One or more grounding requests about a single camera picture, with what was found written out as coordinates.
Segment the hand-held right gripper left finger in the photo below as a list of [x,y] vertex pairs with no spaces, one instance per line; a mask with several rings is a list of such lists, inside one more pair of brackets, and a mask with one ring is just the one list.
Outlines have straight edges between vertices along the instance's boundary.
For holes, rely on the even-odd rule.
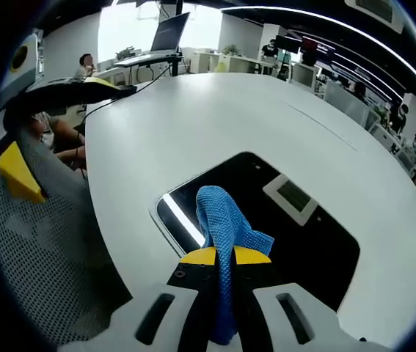
[[109,327],[59,351],[205,351],[218,301],[214,247],[188,253],[165,284],[155,284],[111,316]]

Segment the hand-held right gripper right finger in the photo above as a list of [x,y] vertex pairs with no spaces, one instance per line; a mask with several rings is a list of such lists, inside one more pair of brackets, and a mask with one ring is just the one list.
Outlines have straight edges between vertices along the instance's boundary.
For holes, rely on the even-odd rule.
[[389,351],[340,327],[336,312],[285,284],[263,253],[235,246],[233,311],[243,351]]

